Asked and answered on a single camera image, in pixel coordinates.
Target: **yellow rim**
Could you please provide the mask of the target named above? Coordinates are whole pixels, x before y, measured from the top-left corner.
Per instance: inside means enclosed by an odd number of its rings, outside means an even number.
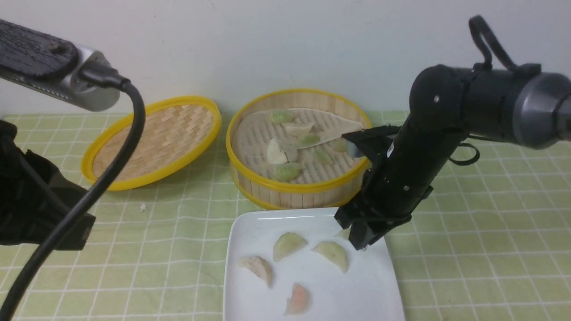
[[[365,169],[365,167],[367,166],[367,160],[365,158],[360,160],[359,163],[357,164],[357,166],[355,166],[353,169],[351,169],[347,173],[345,173],[345,174],[343,174],[337,178],[327,180],[325,182],[314,183],[314,184],[291,184],[291,183],[276,182],[274,180],[262,177],[256,173],[254,173],[252,170],[250,170],[248,167],[246,167],[244,164],[242,164],[242,162],[240,160],[238,160],[238,157],[236,156],[236,154],[234,154],[234,151],[232,150],[232,145],[230,142],[230,129],[234,126],[234,123],[236,122],[236,120],[238,119],[240,114],[242,114],[242,112],[244,110],[248,109],[250,106],[252,106],[253,104],[255,104],[256,102],[258,102],[262,99],[266,99],[266,98],[273,96],[273,95],[291,93],[291,92],[296,92],[296,91],[297,92],[303,91],[306,93],[316,93],[316,94],[329,95],[329,96],[335,97],[337,99],[341,99],[342,101],[344,101],[348,105],[355,108],[355,110],[357,110],[357,112],[365,120],[366,125],[368,127],[371,127],[371,121],[369,120],[369,118],[367,117],[365,112],[363,112],[361,110],[361,108],[359,108],[353,102],[351,102],[348,99],[345,99],[344,97],[341,97],[339,95],[328,93],[326,91],[315,90],[315,89],[286,89],[286,90],[274,91],[272,93],[258,97],[256,99],[254,99],[253,101],[251,101],[250,103],[248,103],[247,105],[245,105],[244,107],[242,107],[242,109],[240,109],[238,111],[238,113],[236,113],[236,115],[234,115],[234,117],[230,121],[230,125],[228,125],[228,130],[226,131],[226,151],[228,152],[228,157],[230,158],[230,162],[232,162],[232,164],[234,166],[236,166],[236,169],[241,174],[243,174],[246,178],[248,178],[249,180],[251,180],[251,181],[253,181],[253,182],[255,182],[261,186],[264,186],[266,188],[270,188],[272,190],[281,191],[281,192],[317,193],[317,192],[327,191],[327,190],[335,188],[335,187],[339,187],[339,186],[349,182],[355,176],[356,173]]]
[[[268,204],[264,201],[261,201],[257,198],[255,198],[252,194],[248,193],[244,187],[242,187],[239,183],[238,183],[238,179],[236,178],[236,175],[234,175],[234,173],[232,173],[232,180],[234,181],[234,184],[236,185],[236,187],[238,187],[238,190],[240,191],[240,193],[242,193],[242,195],[244,195],[250,202],[258,205],[259,207],[265,209],[265,210],[290,210],[291,208],[286,208],[286,207],[279,207],[279,206],[274,206],[272,204]],[[349,197],[341,200],[340,202],[335,202],[333,204],[325,204],[323,207],[339,207],[343,204],[348,203],[353,196],[355,196],[359,191],[355,191],[353,192]]]
[[[120,190],[129,190],[131,188],[136,188],[140,186],[144,186],[153,182],[156,182],[160,179],[163,179],[172,173],[180,170],[184,166],[188,165],[190,162],[194,161],[200,154],[202,154],[206,148],[212,144],[216,136],[220,132],[220,128],[222,126],[222,118],[220,116],[220,111],[216,106],[216,103],[211,101],[205,97],[199,96],[181,96],[166,99],[160,102],[153,103],[148,105],[145,108],[145,114],[150,115],[155,113],[159,110],[163,110],[165,108],[180,106],[180,105],[198,105],[208,109],[212,112],[212,130],[206,138],[196,146],[193,150],[191,150],[188,154],[180,157],[176,161],[172,162],[171,164],[151,172],[147,175],[140,176],[133,179],[122,180],[120,182],[113,182],[108,190],[110,191],[120,191]],[[111,127],[105,130],[93,143],[89,146],[83,159],[81,161],[81,172],[83,176],[93,184],[97,177],[93,173],[93,161],[95,160],[95,156],[101,150],[101,148],[107,143],[109,139],[111,139],[115,134],[120,132],[126,126],[132,124],[133,122],[133,114],[130,114],[117,123],[114,123]]]

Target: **screw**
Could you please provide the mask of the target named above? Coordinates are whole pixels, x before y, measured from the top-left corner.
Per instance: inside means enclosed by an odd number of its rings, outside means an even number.
[[[54,55],[61,55],[66,51],[66,48],[57,42],[50,42],[50,44],[47,45],[47,49]]]

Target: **pink dumpling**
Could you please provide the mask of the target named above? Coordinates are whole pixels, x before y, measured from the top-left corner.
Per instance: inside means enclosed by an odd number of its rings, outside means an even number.
[[[309,292],[303,286],[294,283],[291,298],[287,299],[284,315],[297,315],[307,311],[309,306]]]

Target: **white plate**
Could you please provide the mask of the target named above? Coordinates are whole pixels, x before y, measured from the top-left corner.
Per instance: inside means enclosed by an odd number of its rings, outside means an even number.
[[[403,304],[391,257],[384,239],[366,251],[355,251],[351,243],[335,235],[341,230],[333,218],[337,208],[252,212],[232,225],[224,278],[225,321],[277,320],[384,320],[404,321]],[[281,234],[296,232],[309,245],[275,263],[274,243]],[[312,252],[322,240],[338,242],[347,250],[349,271]],[[260,255],[274,270],[272,288],[238,267],[244,256]],[[284,316],[286,299],[293,283],[310,294],[309,310],[303,315]]]

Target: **green checkered tablecloth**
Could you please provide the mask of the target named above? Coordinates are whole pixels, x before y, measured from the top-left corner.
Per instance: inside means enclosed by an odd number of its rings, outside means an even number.
[[[406,116],[369,114],[376,125],[402,123]],[[6,120],[19,128],[18,146],[44,155],[86,186],[82,155],[120,117]],[[240,214],[260,210],[230,176],[223,143],[230,118],[223,114],[218,139],[191,165],[158,183],[107,192],[90,211],[97,222],[86,248],[48,259],[18,318],[222,320],[230,227]],[[568,321],[571,146],[533,151],[476,143],[480,161],[446,165],[412,222],[386,237],[407,320]],[[0,248],[0,296],[33,249]]]

